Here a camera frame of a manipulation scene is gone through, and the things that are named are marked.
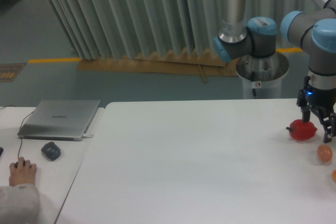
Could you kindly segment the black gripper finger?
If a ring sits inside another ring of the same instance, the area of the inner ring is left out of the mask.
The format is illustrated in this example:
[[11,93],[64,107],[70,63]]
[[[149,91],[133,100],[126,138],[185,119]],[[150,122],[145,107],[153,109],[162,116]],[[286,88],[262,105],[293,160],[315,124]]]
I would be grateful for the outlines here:
[[302,122],[307,123],[310,121],[310,105],[302,106],[301,107],[301,113],[302,113]]
[[330,143],[332,139],[335,137],[335,113],[331,113],[328,116],[322,116],[320,119],[320,123],[324,129],[324,143]]

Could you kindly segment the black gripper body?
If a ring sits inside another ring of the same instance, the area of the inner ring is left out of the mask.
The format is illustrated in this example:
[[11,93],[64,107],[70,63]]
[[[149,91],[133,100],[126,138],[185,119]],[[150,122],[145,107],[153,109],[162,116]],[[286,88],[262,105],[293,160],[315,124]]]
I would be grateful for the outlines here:
[[304,77],[303,88],[299,90],[297,97],[297,106],[302,107],[310,105],[310,111],[321,118],[334,112],[335,88],[318,89],[312,85],[313,76]]

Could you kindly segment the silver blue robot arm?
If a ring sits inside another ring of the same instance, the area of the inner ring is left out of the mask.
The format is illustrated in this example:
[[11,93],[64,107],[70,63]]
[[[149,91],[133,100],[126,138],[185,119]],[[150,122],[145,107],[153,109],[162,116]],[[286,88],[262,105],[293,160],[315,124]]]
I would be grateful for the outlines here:
[[277,98],[288,59],[276,52],[276,35],[298,46],[309,56],[309,70],[298,92],[302,120],[318,117],[325,143],[335,137],[335,0],[312,0],[320,9],[312,14],[288,13],[280,25],[268,17],[244,20],[246,0],[225,0],[222,28],[214,47],[224,62],[237,59],[236,72],[246,98]]

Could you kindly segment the white sleeved forearm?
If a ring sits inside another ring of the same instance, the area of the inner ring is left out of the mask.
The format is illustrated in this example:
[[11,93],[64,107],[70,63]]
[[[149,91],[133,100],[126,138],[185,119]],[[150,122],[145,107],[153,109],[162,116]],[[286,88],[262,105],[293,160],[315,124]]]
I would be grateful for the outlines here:
[[1,186],[1,223],[37,223],[39,206],[35,185]]

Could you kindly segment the person's hand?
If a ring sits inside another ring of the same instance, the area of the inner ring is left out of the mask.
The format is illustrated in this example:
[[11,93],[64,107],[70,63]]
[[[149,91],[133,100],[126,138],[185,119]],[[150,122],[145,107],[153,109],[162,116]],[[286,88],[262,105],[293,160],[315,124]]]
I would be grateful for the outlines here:
[[15,163],[11,163],[9,166],[10,176],[9,176],[9,185],[18,186],[23,184],[36,184],[36,172],[37,165],[32,164],[30,160],[26,160],[25,167],[19,166],[17,169],[14,167]]

